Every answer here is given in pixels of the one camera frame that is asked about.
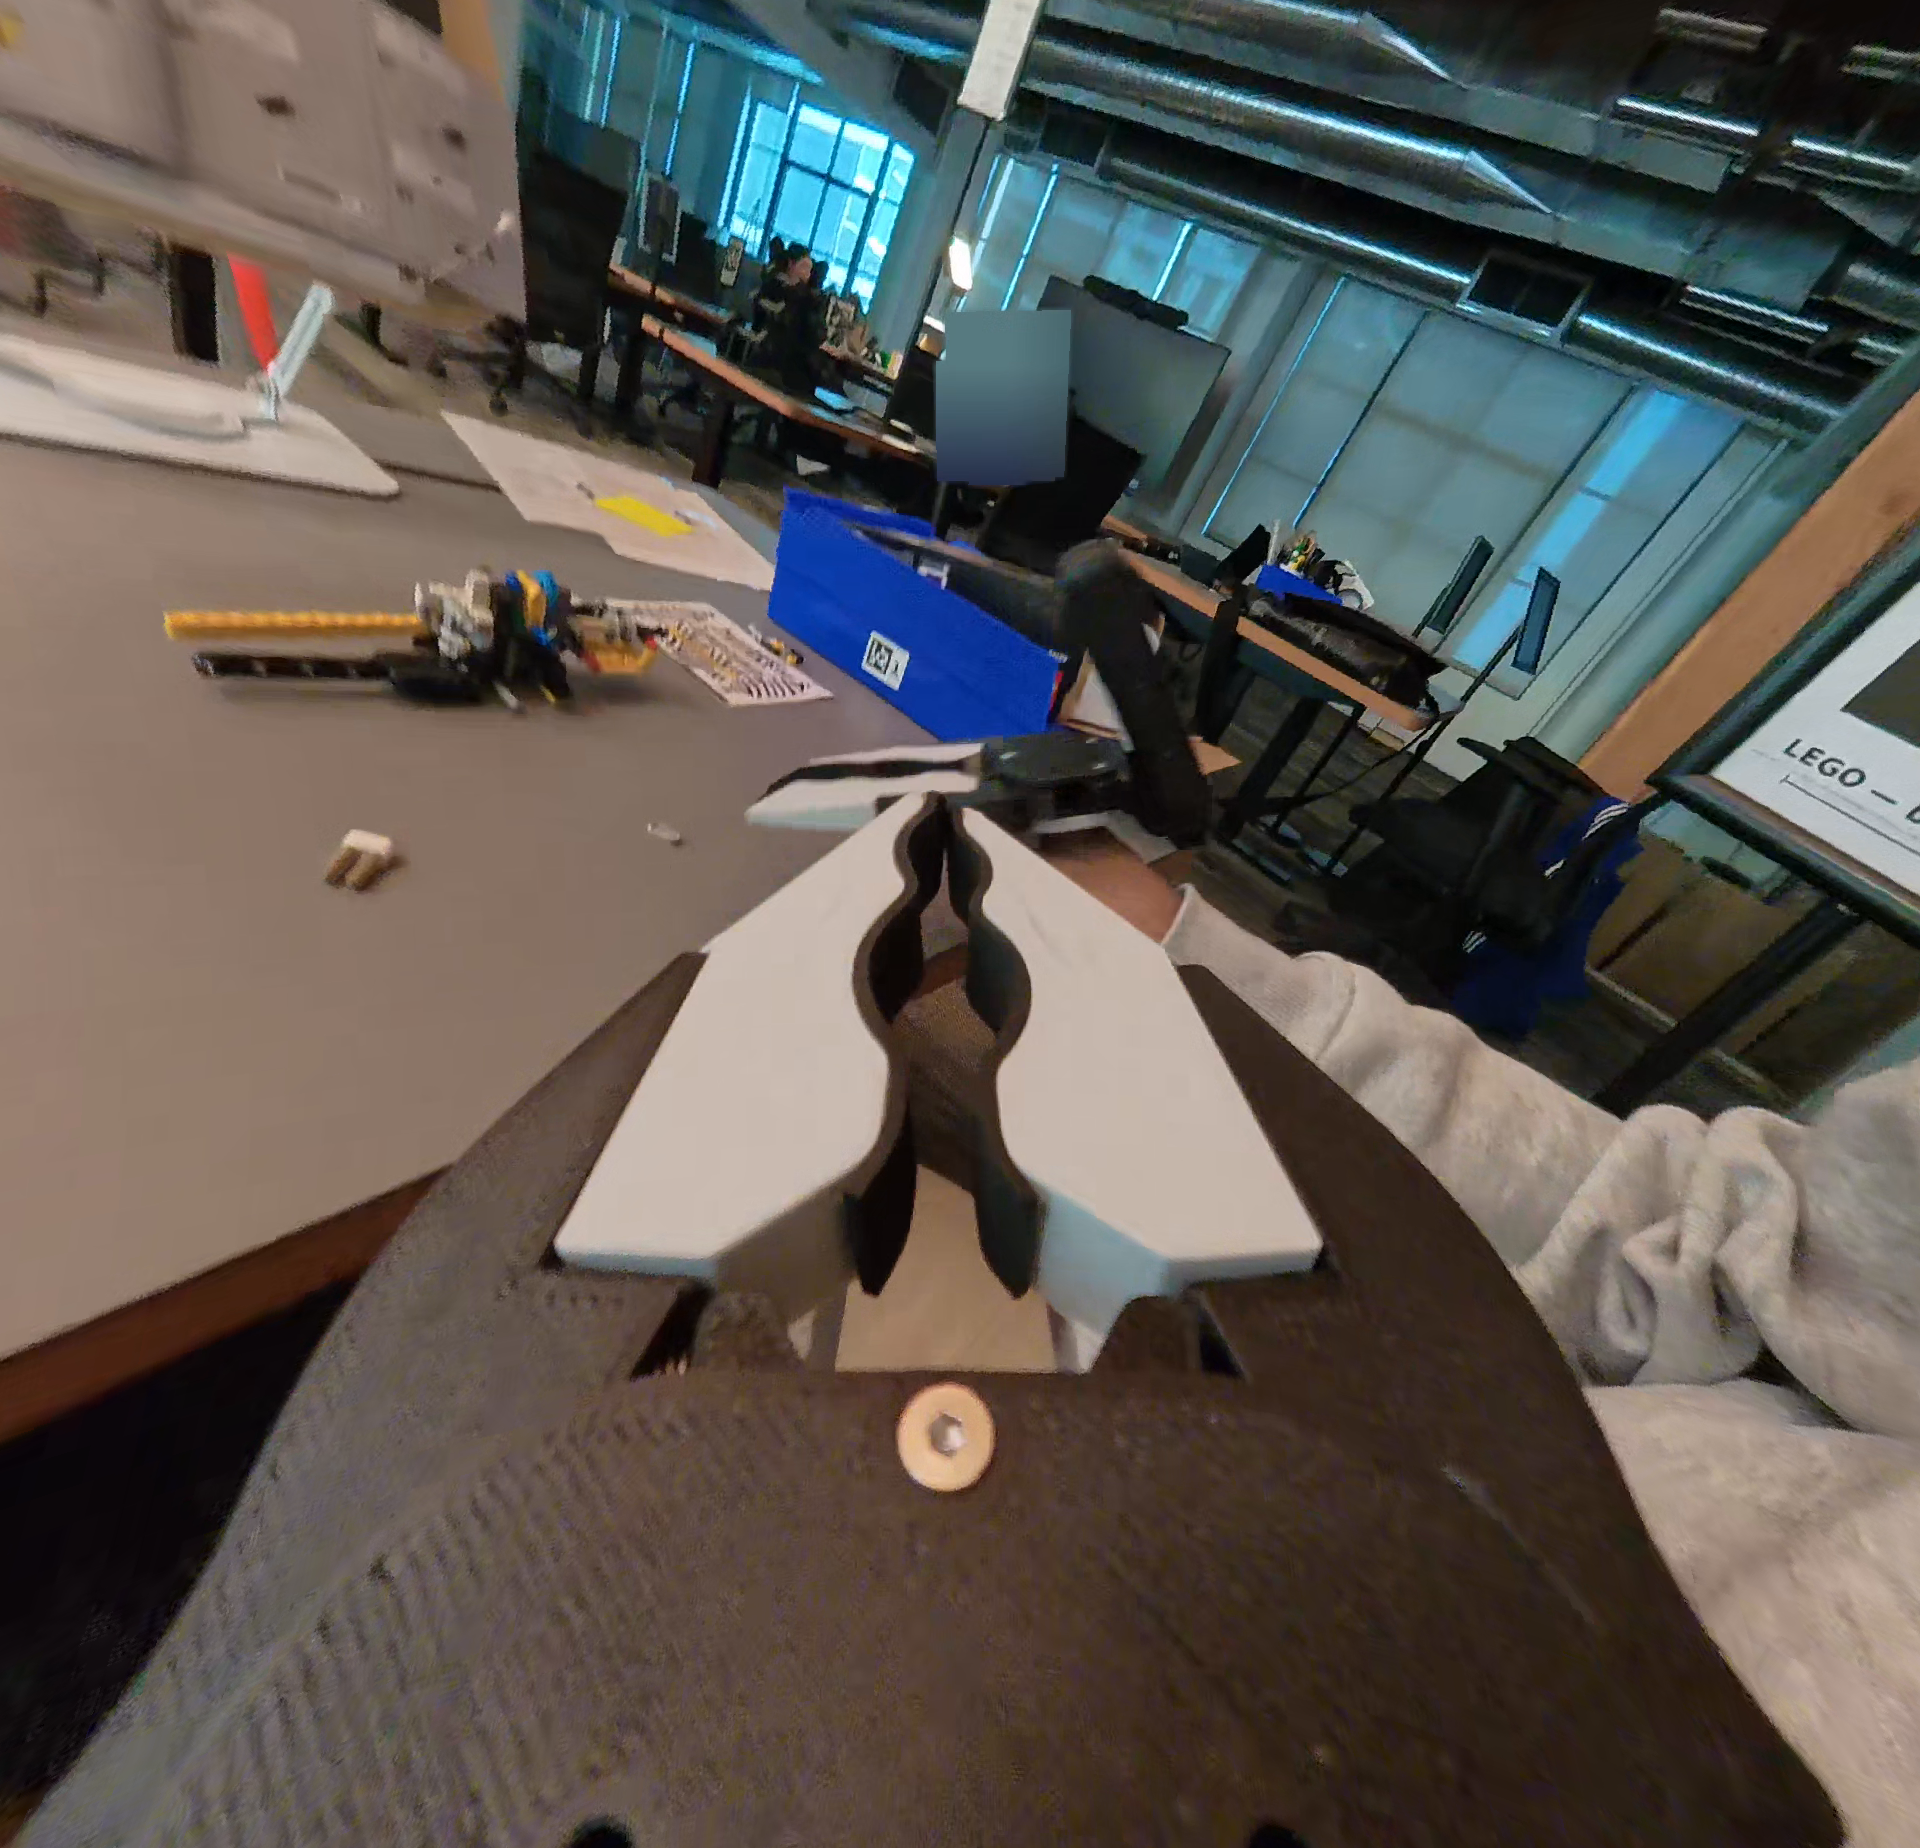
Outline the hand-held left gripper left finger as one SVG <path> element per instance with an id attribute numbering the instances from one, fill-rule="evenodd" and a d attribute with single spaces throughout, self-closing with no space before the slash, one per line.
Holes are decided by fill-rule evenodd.
<path id="1" fill-rule="evenodd" d="M 906 798 L 698 955 L 555 1253 L 766 1297 L 787 1321 L 887 1284 L 912 1233 L 900 1012 L 948 807 Z"/>

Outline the long wooden desk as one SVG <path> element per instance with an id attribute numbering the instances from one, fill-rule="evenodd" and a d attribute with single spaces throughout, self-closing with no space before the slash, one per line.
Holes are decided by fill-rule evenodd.
<path id="1" fill-rule="evenodd" d="M 641 276 L 617 263 L 607 265 L 607 294 L 611 312 L 628 328 L 627 346 L 620 353 L 615 378 L 615 418 L 634 422 L 643 384 L 650 374 L 650 351 L 676 358 L 698 390 L 704 390 L 704 418 L 698 441 L 692 449 L 692 481 L 719 488 L 728 472 L 733 436 L 742 413 L 756 413 L 787 429 L 804 429 L 812 435 L 838 441 L 842 449 L 864 459 L 884 459 L 932 476 L 932 444 L 904 435 L 887 422 L 859 419 L 852 410 L 833 410 L 815 397 L 800 397 L 771 378 L 712 346 L 694 333 L 690 324 L 708 318 L 723 326 L 724 318 L 706 302 L 686 298 L 665 287 L 654 276 Z"/>

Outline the person's right forearm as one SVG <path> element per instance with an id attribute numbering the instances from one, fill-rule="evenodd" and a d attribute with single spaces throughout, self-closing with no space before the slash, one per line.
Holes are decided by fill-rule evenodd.
<path id="1" fill-rule="evenodd" d="M 1670 1146 L 1416 1007 L 1378 973 L 1332 954 L 1284 954 L 1197 889 L 1179 889 L 1169 955 L 1200 964 L 1260 1012 L 1404 1142 L 1500 1260 L 1571 1284 L 1576 1251 L 1671 1277 L 1685 1224 Z"/>

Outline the white paper sheets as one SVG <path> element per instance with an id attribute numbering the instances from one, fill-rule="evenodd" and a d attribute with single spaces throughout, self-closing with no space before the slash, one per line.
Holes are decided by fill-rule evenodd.
<path id="1" fill-rule="evenodd" d="M 533 524 L 605 540 L 614 552 L 694 579 L 770 592 L 774 564 L 690 485 L 566 444 L 511 430 L 496 419 L 446 413 L 450 432 Z M 632 493 L 694 522 L 690 535 L 657 538 L 594 508 L 596 495 Z"/>

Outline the black office chair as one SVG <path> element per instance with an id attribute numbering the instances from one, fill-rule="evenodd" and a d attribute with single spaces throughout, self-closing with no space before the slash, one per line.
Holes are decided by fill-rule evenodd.
<path id="1" fill-rule="evenodd" d="M 1543 1000 L 1582 982 L 1651 814 L 1530 739 L 1473 741 L 1441 798 L 1355 809 L 1372 846 L 1332 880 L 1333 913 L 1443 996 Z"/>

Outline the partly built lego model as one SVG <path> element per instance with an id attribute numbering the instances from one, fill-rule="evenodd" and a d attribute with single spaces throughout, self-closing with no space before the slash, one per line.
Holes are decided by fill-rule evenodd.
<path id="1" fill-rule="evenodd" d="M 641 679 L 665 636 L 637 602 L 578 596 L 549 569 L 486 567 L 417 584 L 406 610 L 168 610 L 163 631 L 196 651 L 206 681 L 379 688 L 514 712 L 571 705 L 578 672 Z"/>

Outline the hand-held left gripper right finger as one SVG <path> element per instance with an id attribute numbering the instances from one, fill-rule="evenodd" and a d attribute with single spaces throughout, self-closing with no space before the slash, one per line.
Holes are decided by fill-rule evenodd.
<path id="1" fill-rule="evenodd" d="M 1137 1301 L 1296 1275 L 1323 1234 L 1164 948 L 977 807 L 952 809 L 982 1248 L 1087 1371 Z"/>

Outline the person's right hand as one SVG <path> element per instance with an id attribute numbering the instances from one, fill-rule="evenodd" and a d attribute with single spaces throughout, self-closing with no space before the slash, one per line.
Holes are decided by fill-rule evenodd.
<path id="1" fill-rule="evenodd" d="M 1039 853 L 1066 879 L 1156 945 L 1169 940 L 1183 914 L 1185 892 L 1153 863 L 1141 860 L 1141 853 L 1133 853 L 1108 826 L 1051 834 L 1041 839 Z"/>

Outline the white ceiling light panel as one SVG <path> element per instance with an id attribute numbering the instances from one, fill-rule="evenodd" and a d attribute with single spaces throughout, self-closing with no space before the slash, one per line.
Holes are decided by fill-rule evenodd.
<path id="1" fill-rule="evenodd" d="M 959 104 L 989 123 L 1001 123 L 1021 86 L 1021 72 L 1043 17 L 1047 0 L 989 0 Z"/>

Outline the blue plastic bin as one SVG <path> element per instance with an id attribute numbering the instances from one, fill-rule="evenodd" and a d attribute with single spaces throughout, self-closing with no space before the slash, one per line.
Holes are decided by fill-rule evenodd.
<path id="1" fill-rule="evenodd" d="M 1047 730 L 1063 659 L 969 598 L 960 566 L 973 564 L 966 551 L 948 562 L 921 517 L 791 486 L 768 614 L 937 739 Z"/>

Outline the striped sticker sheet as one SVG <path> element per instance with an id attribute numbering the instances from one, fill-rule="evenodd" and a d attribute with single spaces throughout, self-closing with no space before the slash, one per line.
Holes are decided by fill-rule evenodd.
<path id="1" fill-rule="evenodd" d="M 827 700 L 829 688 L 777 636 L 713 605 L 608 598 L 577 621 L 596 664 L 669 659 L 736 709 Z"/>

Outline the wooden post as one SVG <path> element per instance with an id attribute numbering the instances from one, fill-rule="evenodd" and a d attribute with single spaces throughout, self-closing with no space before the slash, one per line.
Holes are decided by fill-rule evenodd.
<path id="1" fill-rule="evenodd" d="M 1892 400 L 1868 436 L 1847 436 L 1843 461 L 1773 495 L 1743 551 L 1743 576 L 1582 756 L 1614 794 L 1637 800 L 1700 730 L 1729 708 L 1889 544 L 1916 526 L 1916 364 L 1889 374 Z"/>

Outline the wooden office desk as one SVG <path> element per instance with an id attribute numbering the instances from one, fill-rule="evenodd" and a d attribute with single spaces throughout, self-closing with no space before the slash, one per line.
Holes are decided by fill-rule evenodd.
<path id="1" fill-rule="evenodd" d="M 1325 715 L 1336 717 L 1336 730 L 1323 748 L 1323 761 L 1342 750 L 1368 720 L 1399 730 L 1399 751 L 1411 758 L 1423 756 L 1449 723 L 1432 691 L 1432 674 L 1423 674 L 1412 700 L 1380 691 L 1310 643 L 1258 617 L 1257 596 L 1247 584 L 1228 584 L 1220 574 L 1212 580 L 1190 576 L 1162 535 L 1114 515 L 1104 517 L 1101 535 L 1119 544 L 1129 567 L 1148 586 L 1170 641 L 1194 651 L 1187 667 L 1187 717 L 1203 741 L 1226 744 L 1232 717 L 1254 688 L 1265 686 L 1284 700 L 1278 729 L 1245 765 L 1236 790 L 1220 804 L 1220 839 L 1232 842 L 1258 824 L 1280 829 L 1310 802 L 1325 765 L 1317 765 L 1290 790 L 1281 788 L 1281 778 Z"/>

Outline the large grey screen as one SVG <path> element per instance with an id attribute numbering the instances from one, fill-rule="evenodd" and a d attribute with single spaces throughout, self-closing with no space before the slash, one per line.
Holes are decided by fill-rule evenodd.
<path id="1" fill-rule="evenodd" d="M 1158 488 L 1187 444 L 1230 348 L 1187 315 L 1101 276 L 1048 276 L 1039 308 L 1072 317 L 1072 404 L 1141 455 L 1137 485 Z"/>

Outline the open instruction booklet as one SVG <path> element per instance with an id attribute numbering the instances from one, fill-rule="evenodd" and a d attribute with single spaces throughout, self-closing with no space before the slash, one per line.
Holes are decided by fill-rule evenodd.
<path id="1" fill-rule="evenodd" d="M 349 298 L 526 318 L 500 89 L 388 0 L 3 0 L 4 188 Z"/>

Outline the black bag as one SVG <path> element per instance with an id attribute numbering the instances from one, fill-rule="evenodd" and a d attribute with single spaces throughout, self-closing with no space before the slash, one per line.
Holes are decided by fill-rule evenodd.
<path id="1" fill-rule="evenodd" d="M 1323 598 L 1286 593 L 1268 605 L 1262 625 L 1338 667 L 1369 691 L 1406 708 L 1427 705 L 1430 686 L 1449 667 L 1421 641 L 1365 610 Z"/>

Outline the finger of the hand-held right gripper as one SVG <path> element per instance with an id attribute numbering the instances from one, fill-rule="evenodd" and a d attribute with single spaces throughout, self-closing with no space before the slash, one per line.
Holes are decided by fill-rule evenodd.
<path id="1" fill-rule="evenodd" d="M 748 806 L 753 826 L 844 834 L 937 790 L 938 765 L 807 765 Z"/>
<path id="2" fill-rule="evenodd" d="M 983 739 L 918 748 L 866 750 L 804 765 L 804 781 L 854 786 L 975 786 L 982 780 Z"/>

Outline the white booklet stand base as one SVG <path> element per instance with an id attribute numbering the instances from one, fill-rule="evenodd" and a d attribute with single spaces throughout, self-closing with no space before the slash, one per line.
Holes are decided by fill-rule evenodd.
<path id="1" fill-rule="evenodd" d="M 346 430 L 300 403 L 217 377 L 148 369 L 83 346 L 3 336 L 3 435 L 222 476 L 398 495 Z"/>

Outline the framed task sign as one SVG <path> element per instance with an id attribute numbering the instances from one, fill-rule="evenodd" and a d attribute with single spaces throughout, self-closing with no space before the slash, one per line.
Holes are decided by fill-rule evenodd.
<path id="1" fill-rule="evenodd" d="M 1916 943 L 1916 522 L 1668 756 L 1651 788 Z"/>

